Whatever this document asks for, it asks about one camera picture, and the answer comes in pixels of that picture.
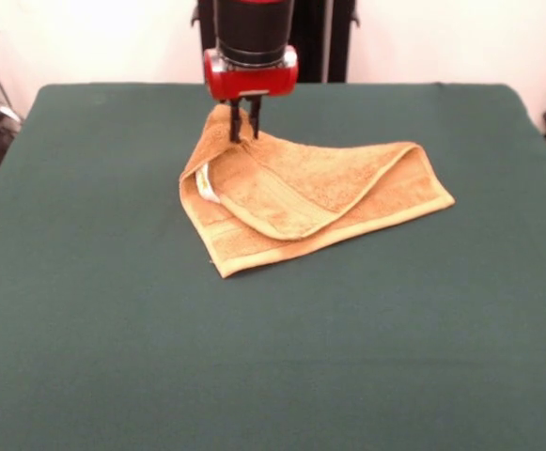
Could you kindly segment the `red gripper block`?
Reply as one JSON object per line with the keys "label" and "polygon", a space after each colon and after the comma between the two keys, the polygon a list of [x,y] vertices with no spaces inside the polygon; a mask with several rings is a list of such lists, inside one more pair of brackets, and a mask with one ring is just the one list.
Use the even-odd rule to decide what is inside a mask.
{"label": "red gripper block", "polygon": [[241,142],[241,98],[251,97],[249,122],[253,137],[258,139],[261,96],[286,96],[297,84],[298,55],[288,45],[281,60],[270,67],[243,68],[232,65],[220,52],[208,49],[204,52],[204,70],[207,88],[217,101],[229,101],[230,141]]}

